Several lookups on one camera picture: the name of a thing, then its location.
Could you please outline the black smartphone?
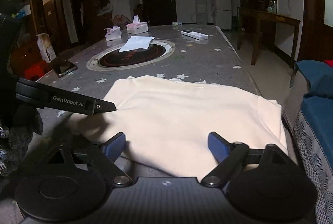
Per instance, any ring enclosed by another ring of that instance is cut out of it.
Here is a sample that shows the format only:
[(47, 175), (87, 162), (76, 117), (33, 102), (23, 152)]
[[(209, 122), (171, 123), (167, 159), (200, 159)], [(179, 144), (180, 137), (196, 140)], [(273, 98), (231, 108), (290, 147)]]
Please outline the black smartphone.
[(61, 78), (78, 68), (77, 65), (68, 60), (54, 60), (50, 63), (50, 66), (58, 78)]

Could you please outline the brown wooden side table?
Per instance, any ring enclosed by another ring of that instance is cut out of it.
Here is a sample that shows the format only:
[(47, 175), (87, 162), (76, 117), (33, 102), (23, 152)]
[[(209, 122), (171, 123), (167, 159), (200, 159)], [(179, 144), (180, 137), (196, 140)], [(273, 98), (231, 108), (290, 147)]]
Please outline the brown wooden side table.
[(246, 34), (253, 34), (254, 36), (251, 65), (256, 64), (261, 47), (266, 46), (271, 51), (277, 51), (277, 46), (275, 45), (277, 24), (284, 24), (292, 27), (293, 41), (291, 54), (283, 55), (282, 59), (288, 64), (290, 68), (293, 68), (299, 37), (300, 20), (280, 14), (243, 7), (239, 7), (237, 9), (237, 14), (239, 37), (237, 40), (236, 48), (240, 50), (243, 37)]

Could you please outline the water dispenser with blue bottle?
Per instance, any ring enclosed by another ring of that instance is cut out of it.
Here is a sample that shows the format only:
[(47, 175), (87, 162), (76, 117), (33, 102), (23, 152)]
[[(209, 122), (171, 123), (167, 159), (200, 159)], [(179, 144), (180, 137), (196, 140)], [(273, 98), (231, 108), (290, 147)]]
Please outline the water dispenser with blue bottle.
[(195, 0), (196, 23), (207, 25), (207, 2), (206, 0)]

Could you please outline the white paper bag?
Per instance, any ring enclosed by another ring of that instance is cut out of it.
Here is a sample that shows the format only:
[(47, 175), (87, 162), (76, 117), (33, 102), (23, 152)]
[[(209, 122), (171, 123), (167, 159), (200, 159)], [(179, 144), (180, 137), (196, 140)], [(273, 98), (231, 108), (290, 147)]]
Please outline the white paper bag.
[(36, 35), (36, 37), (42, 59), (46, 63), (52, 62), (56, 58), (56, 54), (51, 44), (50, 36), (47, 33), (41, 33)]

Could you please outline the white pink tissue box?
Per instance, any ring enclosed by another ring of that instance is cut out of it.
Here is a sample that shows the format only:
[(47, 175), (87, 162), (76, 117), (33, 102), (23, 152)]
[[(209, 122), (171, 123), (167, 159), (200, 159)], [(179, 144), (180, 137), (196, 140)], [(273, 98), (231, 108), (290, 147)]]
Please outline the white pink tissue box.
[(141, 22), (138, 15), (133, 17), (133, 22), (126, 25), (126, 30), (129, 34), (141, 34), (148, 32), (148, 24)]

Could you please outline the white remote control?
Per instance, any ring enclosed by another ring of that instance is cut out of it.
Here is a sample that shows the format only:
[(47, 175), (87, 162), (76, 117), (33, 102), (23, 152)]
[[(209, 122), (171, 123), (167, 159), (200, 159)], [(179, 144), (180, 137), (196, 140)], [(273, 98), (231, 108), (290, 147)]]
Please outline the white remote control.
[(203, 34), (203, 33), (198, 33), (195, 31), (190, 31), (190, 30), (183, 30), (181, 31), (182, 35), (185, 35), (187, 37), (202, 41), (202, 40), (207, 40), (209, 39), (209, 35)]

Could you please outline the cream white garment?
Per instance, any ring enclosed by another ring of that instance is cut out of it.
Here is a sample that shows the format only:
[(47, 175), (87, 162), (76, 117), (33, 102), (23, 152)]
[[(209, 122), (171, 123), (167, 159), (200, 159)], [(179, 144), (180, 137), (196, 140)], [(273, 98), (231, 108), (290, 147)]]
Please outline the cream white garment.
[(96, 142), (122, 132), (124, 157), (173, 176), (202, 179), (216, 166), (207, 145), (211, 132), (230, 143), (258, 149), (273, 143), (287, 151), (281, 106), (240, 88), (129, 77), (117, 80), (105, 100), (115, 104), (114, 112), (75, 113), (70, 129)]

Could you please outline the white folded cloth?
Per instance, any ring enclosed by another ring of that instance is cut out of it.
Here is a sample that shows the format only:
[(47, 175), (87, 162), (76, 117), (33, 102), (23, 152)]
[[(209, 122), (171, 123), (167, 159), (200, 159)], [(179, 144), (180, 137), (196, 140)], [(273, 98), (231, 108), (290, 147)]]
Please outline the white folded cloth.
[(148, 49), (154, 37), (131, 36), (127, 42), (119, 49), (120, 53), (138, 49)]

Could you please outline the electric floor fan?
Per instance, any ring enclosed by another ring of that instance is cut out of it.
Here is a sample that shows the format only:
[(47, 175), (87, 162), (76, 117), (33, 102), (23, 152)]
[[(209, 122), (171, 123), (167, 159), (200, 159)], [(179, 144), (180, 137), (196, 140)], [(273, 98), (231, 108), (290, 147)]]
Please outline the electric floor fan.
[(126, 30), (126, 26), (132, 21), (124, 15), (116, 15), (113, 18), (113, 25), (118, 26), (121, 30)]

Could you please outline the small green packet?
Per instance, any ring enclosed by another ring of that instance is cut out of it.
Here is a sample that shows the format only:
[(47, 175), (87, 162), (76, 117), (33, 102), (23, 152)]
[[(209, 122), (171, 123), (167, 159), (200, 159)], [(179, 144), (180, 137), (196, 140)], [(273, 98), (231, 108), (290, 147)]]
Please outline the small green packet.
[(182, 22), (172, 22), (172, 26), (182, 26)]

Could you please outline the soft tissue pack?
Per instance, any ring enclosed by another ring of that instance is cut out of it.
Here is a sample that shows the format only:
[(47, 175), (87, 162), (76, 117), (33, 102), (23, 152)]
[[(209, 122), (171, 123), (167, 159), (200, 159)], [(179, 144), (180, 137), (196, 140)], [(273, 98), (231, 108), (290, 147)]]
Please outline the soft tissue pack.
[(121, 39), (122, 32), (119, 26), (113, 26), (112, 28), (105, 28), (104, 30), (107, 31), (105, 35), (106, 41), (113, 41), (116, 39)]

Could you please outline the white refrigerator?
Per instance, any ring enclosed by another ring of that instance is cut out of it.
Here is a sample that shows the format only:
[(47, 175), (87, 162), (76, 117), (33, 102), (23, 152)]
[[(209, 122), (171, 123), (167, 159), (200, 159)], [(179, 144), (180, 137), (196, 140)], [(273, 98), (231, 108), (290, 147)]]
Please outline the white refrigerator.
[(220, 29), (231, 30), (232, 0), (214, 0), (214, 22)]

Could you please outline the red plastic stool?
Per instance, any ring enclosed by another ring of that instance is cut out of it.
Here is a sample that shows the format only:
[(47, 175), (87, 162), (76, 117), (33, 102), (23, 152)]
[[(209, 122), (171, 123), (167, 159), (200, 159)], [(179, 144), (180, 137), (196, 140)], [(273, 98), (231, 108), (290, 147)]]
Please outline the red plastic stool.
[(50, 72), (50, 70), (52, 70), (52, 68), (44, 60), (38, 61), (24, 71), (24, 78), (31, 81), (37, 81), (46, 73)]

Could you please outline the round black induction cooktop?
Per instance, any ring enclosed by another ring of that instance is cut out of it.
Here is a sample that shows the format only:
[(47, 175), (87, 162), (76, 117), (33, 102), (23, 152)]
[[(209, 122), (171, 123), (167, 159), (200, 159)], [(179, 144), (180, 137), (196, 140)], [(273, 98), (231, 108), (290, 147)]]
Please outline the round black induction cooktop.
[(98, 63), (107, 68), (119, 68), (121, 66), (137, 65), (153, 61), (167, 53), (167, 49), (161, 45), (152, 44), (148, 49), (137, 49), (120, 52), (120, 49), (103, 55)]

